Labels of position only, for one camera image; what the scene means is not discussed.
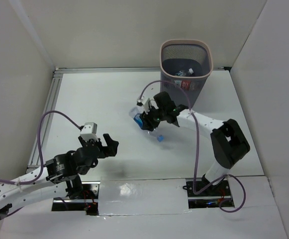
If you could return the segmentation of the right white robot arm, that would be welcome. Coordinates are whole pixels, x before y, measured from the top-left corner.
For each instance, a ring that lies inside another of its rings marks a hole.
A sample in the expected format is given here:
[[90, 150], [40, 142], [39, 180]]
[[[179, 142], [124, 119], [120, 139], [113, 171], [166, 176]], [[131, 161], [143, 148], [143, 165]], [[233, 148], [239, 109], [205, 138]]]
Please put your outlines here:
[[218, 120], [199, 114], [187, 105], [176, 105], [167, 92], [154, 96], [155, 105], [149, 98], [140, 97], [140, 110], [134, 120], [142, 130], [154, 132], [163, 121], [177, 127], [191, 129], [197, 136], [204, 136], [211, 142], [214, 162], [201, 179], [202, 188], [193, 183], [193, 192], [214, 195], [219, 183], [232, 167], [249, 151], [250, 145], [238, 122], [234, 119]]

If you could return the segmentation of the crushed blue cap bottle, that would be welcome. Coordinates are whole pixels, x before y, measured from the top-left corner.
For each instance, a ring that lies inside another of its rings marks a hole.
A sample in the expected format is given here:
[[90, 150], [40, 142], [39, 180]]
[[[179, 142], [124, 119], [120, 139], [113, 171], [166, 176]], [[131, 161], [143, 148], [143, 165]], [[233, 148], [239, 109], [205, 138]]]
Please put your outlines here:
[[153, 137], [158, 142], [162, 142], [164, 140], [164, 136], [161, 134], [159, 130], [153, 129], [153, 131], [149, 131], [147, 129], [142, 128], [144, 126], [144, 121], [140, 118], [140, 116], [143, 112], [144, 111], [141, 110], [140, 107], [136, 106], [130, 110], [129, 116], [138, 124], [143, 135], [145, 135], [146, 137], [148, 136]]

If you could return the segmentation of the wide clear labelled bottle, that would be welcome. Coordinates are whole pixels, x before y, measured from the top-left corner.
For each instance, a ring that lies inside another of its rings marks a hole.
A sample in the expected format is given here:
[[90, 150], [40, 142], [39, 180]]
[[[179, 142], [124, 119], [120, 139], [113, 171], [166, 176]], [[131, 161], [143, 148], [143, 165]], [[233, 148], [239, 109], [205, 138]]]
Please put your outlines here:
[[179, 77], [186, 77], [187, 76], [187, 72], [186, 71], [179, 71], [175, 74], [175, 76], [179, 76]]

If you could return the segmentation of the red label water bottle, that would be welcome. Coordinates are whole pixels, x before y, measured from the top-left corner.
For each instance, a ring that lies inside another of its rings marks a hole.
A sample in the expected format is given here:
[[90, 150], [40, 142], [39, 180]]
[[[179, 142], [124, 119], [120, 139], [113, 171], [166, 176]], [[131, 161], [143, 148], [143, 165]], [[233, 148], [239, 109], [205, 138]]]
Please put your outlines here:
[[174, 83], [181, 89], [186, 91], [196, 91], [198, 89], [198, 83], [190, 80], [175, 80]]

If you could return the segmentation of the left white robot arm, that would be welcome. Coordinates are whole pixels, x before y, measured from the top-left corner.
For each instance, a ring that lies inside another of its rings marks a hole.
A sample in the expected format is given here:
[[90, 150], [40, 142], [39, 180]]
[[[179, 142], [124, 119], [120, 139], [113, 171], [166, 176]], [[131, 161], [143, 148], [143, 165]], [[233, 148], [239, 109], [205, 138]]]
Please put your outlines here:
[[41, 167], [15, 179], [0, 183], [0, 221], [21, 208], [50, 198], [79, 198], [84, 191], [80, 176], [98, 165], [99, 159], [115, 157], [119, 143], [104, 134], [100, 140], [84, 141], [81, 147], [56, 155]]

